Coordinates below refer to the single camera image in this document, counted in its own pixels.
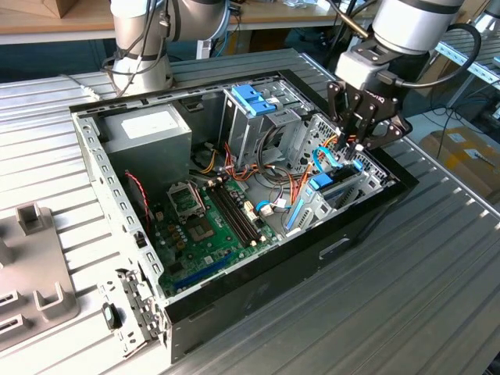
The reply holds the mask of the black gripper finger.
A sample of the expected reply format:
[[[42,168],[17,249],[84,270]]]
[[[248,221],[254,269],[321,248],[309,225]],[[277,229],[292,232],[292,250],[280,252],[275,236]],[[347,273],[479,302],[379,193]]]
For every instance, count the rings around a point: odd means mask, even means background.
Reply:
[[[327,84],[327,98],[330,120],[341,132],[337,140],[336,150],[346,148],[345,157],[355,156],[355,147],[359,143],[359,125],[361,119],[355,114],[360,96],[350,98],[348,89],[340,81]]]
[[[352,151],[362,152],[380,148],[401,139],[412,131],[412,124],[399,114],[381,121],[369,117],[359,122],[355,140],[352,142]]]

